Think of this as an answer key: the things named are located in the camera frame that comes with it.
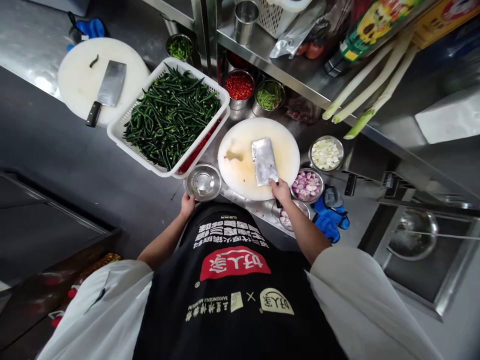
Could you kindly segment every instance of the kitchen knife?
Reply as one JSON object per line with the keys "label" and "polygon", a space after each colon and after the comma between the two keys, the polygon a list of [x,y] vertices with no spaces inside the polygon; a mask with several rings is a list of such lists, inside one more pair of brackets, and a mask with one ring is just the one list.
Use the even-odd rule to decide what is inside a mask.
{"label": "kitchen knife", "polygon": [[88,117],[86,118],[87,126],[92,128],[97,126],[102,105],[114,107],[117,104],[120,94],[122,93],[126,72],[127,64],[113,60],[108,62],[96,101],[91,106]]}
{"label": "kitchen knife", "polygon": [[[257,186],[264,186],[269,184],[269,179],[272,179],[276,184],[279,184],[279,174],[277,173],[277,164],[275,164],[274,149],[272,147],[272,140],[269,137],[261,140],[251,142],[251,156],[255,164],[255,177]],[[278,199],[276,200],[277,208],[281,208],[282,204]]]}

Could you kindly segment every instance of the white plastic basket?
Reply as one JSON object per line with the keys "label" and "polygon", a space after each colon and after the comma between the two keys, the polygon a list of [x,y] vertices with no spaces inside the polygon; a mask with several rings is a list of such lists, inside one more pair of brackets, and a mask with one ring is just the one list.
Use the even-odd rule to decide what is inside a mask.
{"label": "white plastic basket", "polygon": [[278,39],[312,0],[255,0],[260,14],[258,25]]}
{"label": "white plastic basket", "polygon": [[[148,88],[155,81],[155,79],[162,76],[164,73],[168,72],[166,64],[172,69],[176,69],[178,67],[178,70],[182,73],[187,70],[190,70],[191,78],[197,78],[197,79],[204,78],[202,83],[207,85],[211,91],[218,92],[216,96],[220,99],[220,109],[212,117],[212,119],[210,120],[208,125],[203,129],[200,135],[195,139],[193,144],[188,148],[188,150],[183,154],[183,156],[177,161],[175,166],[170,171],[167,171],[165,167],[154,164],[152,161],[147,159],[141,152],[137,152],[137,149],[134,145],[130,144],[129,142],[127,142],[125,139],[122,138],[122,135],[124,134],[126,129],[126,124],[130,121],[132,117],[132,110],[136,105],[139,104],[137,99],[141,99],[144,96],[144,92],[142,89],[139,89],[138,92],[135,93],[135,96],[131,99],[131,101],[127,102],[124,108],[119,112],[120,114],[123,114],[123,115],[120,115],[118,118],[113,119],[108,124],[108,127],[106,129],[108,137],[112,139],[123,151],[125,151],[128,155],[130,155],[132,158],[134,158],[136,161],[142,164],[145,168],[153,171],[155,174],[157,174],[162,178],[170,177],[177,172],[177,170],[182,166],[182,164],[189,158],[190,154],[197,148],[199,143],[208,134],[210,129],[217,122],[218,118],[221,115],[223,115],[222,121],[220,122],[220,124],[218,124],[218,127],[215,129],[215,132],[211,135],[210,139],[205,144],[202,151],[198,154],[195,161],[186,171],[185,174],[188,174],[190,169],[193,166],[195,166],[195,164],[198,162],[199,158],[205,152],[205,149],[207,148],[207,146],[212,142],[213,138],[215,137],[215,135],[217,135],[219,129],[223,126],[223,124],[226,122],[227,118],[230,115],[230,108],[229,108],[230,95],[227,92],[227,90],[225,90],[216,81],[204,75],[202,72],[200,72],[193,66],[185,62],[182,62],[174,57],[167,57],[160,63],[160,65],[156,67],[156,69],[151,73],[151,75],[145,81],[145,84],[143,86],[143,89],[145,89],[145,91],[148,90]],[[179,177],[179,179],[181,179],[181,177],[186,176],[185,174],[183,175],[177,174],[177,176],[175,177],[176,178]]]}

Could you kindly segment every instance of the sink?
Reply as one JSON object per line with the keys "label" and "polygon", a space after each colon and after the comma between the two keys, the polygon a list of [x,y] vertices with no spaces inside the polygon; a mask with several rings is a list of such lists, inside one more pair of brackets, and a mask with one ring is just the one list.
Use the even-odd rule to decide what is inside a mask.
{"label": "sink", "polygon": [[[411,200],[415,190],[409,192],[406,197]],[[388,217],[377,217],[377,219],[383,217],[382,221],[386,224],[383,234],[378,235],[380,240],[373,247],[371,244],[365,246],[364,243],[364,247],[369,249],[367,252],[380,264],[390,283],[406,303],[443,322],[465,269],[478,248],[479,240],[442,235],[476,238],[480,235],[480,219],[433,213],[439,234],[436,245],[425,258],[409,261],[392,254],[387,249],[400,219],[408,208],[399,206],[392,211],[392,207],[387,206],[386,209],[389,210],[385,211]],[[381,205],[378,212],[386,209]],[[371,235],[369,242],[375,242]]]}

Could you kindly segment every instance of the round cutting board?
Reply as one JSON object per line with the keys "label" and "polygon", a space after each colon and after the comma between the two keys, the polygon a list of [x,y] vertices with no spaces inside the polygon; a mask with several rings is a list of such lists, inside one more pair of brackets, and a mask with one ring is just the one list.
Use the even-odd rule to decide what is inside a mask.
{"label": "round cutting board", "polygon": [[237,194],[256,201],[272,199],[269,185],[258,186],[252,159],[252,141],[270,138],[278,176],[289,186],[300,167],[297,142],[286,127],[264,117],[243,120],[224,136],[218,149],[218,168],[225,183]]}
{"label": "round cutting board", "polygon": [[[90,68],[97,55],[98,61]],[[58,70],[58,89],[63,102],[75,115],[87,120],[110,60],[126,64],[126,74],[116,105],[101,107],[98,117],[101,126],[107,126],[111,119],[120,115],[119,109],[132,101],[150,75],[140,55],[124,42],[98,37],[81,42],[70,50]]]}

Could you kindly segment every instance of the person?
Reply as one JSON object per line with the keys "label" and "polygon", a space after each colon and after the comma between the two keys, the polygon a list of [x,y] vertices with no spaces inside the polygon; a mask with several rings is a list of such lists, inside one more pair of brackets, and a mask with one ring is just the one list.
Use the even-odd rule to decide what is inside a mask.
{"label": "person", "polygon": [[270,186],[301,253],[241,207],[184,194],[137,260],[84,281],[38,360],[441,359],[380,266],[332,247],[287,183]]}

